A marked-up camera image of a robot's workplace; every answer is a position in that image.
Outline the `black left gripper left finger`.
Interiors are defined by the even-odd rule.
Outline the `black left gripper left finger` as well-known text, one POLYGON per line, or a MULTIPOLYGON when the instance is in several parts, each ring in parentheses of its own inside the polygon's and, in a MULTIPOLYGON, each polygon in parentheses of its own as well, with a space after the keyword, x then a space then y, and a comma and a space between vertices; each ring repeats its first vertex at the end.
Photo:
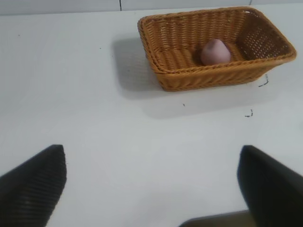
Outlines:
POLYGON ((67 181, 63 145, 51 145, 0 177, 0 225, 45 227, 67 181))

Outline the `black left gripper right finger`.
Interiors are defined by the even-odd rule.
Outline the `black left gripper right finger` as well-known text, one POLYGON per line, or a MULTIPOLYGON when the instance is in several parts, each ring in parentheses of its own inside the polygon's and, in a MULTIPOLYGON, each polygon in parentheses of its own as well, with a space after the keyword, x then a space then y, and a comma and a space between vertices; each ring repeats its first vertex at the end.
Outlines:
POLYGON ((303 177, 262 150, 242 147, 238 184, 258 227, 303 225, 303 177))

